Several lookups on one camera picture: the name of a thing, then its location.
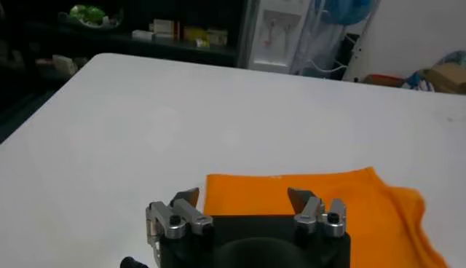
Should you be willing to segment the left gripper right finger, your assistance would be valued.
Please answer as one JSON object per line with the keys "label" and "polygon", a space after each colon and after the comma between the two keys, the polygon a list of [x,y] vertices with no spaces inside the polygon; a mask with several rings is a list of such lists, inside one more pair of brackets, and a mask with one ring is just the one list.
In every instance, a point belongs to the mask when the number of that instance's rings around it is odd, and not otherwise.
{"label": "left gripper right finger", "polygon": [[347,232],[347,208],[341,199],[332,199],[329,210],[313,192],[288,187],[297,230],[304,235],[323,232],[326,237],[340,238]]}

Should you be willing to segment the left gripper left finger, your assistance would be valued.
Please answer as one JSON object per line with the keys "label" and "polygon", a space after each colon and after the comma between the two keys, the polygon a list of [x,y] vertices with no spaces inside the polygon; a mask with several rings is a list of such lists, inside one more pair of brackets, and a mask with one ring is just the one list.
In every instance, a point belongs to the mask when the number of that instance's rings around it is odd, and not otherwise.
{"label": "left gripper left finger", "polygon": [[178,192],[168,205],[151,202],[146,208],[146,236],[149,245],[157,245],[162,237],[179,240],[188,232],[207,236],[213,230],[213,218],[196,209],[198,188]]}

